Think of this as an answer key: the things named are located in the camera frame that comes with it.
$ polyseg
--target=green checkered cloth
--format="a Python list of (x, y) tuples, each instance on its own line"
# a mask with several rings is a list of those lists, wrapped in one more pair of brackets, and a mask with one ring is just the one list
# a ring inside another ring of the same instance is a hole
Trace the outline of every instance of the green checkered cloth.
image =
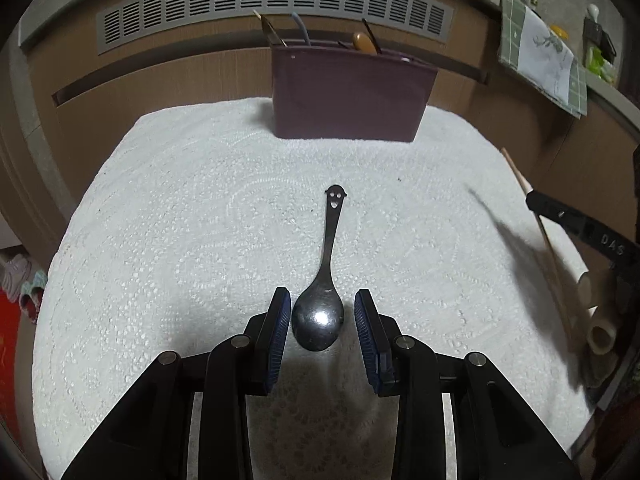
[[(518, 53), (520, 52), (520, 35), (524, 24), (525, 5), (519, 0), (502, 1), (502, 37), (500, 38), (500, 52), (498, 60), (503, 65), (518, 71)], [(555, 102), (563, 110), (579, 119), (587, 114), (587, 78), (584, 67), (574, 57), (569, 76), (569, 104), (565, 104), (553, 95), (540, 88), (537, 83), (526, 76), (521, 77), (529, 81), (546, 97)]]

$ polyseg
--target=table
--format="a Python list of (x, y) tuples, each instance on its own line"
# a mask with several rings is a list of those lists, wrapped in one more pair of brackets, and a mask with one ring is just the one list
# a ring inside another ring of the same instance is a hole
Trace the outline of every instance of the table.
[[(484, 352), (567, 449), (590, 410), (534, 257), (542, 237), (500, 153), (432, 107), (410, 144), (280, 140), (272, 124), (264, 98), (161, 110), (95, 177), (36, 331), (34, 420), (51, 477), (161, 351), (209, 351), (264, 312), (276, 286), (295, 301), (318, 269), (331, 184), (348, 195), (332, 261), (345, 326), (324, 352), (289, 334), (272, 395), (249, 398), (256, 479), (389, 477), (398, 404), (367, 384), (360, 288), (434, 351)], [(584, 264), (554, 227), (577, 278)], [(452, 442), (449, 421), (450, 478)]]

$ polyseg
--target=metal screw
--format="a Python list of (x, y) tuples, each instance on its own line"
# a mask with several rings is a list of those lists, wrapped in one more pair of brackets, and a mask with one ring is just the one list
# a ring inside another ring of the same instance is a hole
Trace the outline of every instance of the metal screw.
[(178, 354), (176, 354), (175, 352), (171, 351), (171, 350), (167, 350), (166, 352), (162, 352), (159, 356), (158, 356), (158, 362), (161, 365), (170, 365), (171, 363), (173, 363), (178, 357)]
[(471, 354), (469, 354), (469, 362), (476, 366), (484, 366), (486, 364), (486, 357), (480, 352), (471, 352)]
[(415, 339), (409, 335), (399, 335), (396, 337), (396, 346), (410, 350), (415, 345)]
[(231, 339), (231, 346), (233, 348), (244, 348), (247, 346), (251, 340), (248, 336), (245, 335), (237, 335)]

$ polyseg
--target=spoon handle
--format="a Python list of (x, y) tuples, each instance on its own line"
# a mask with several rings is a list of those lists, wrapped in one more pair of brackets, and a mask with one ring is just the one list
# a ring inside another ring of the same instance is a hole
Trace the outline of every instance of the spoon handle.
[(327, 274), (331, 278), (331, 253), (334, 250), (335, 230), (338, 227), (342, 201), (347, 194), (341, 186), (334, 184), (326, 193), (326, 221), (324, 222), (324, 246), (322, 247), (322, 262), (320, 274)]

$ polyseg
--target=metal spoon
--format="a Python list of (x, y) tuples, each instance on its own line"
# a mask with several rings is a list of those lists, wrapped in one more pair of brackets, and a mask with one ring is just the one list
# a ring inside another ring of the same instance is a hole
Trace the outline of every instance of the metal spoon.
[(342, 300), (335, 291), (331, 278), (331, 252), (334, 248), (335, 230), (338, 227), (344, 190), (334, 184), (326, 193), (326, 221), (324, 247), (318, 275), (298, 296), (291, 311), (291, 328), (297, 342), (307, 350), (318, 352), (329, 348), (338, 339), (344, 320)]

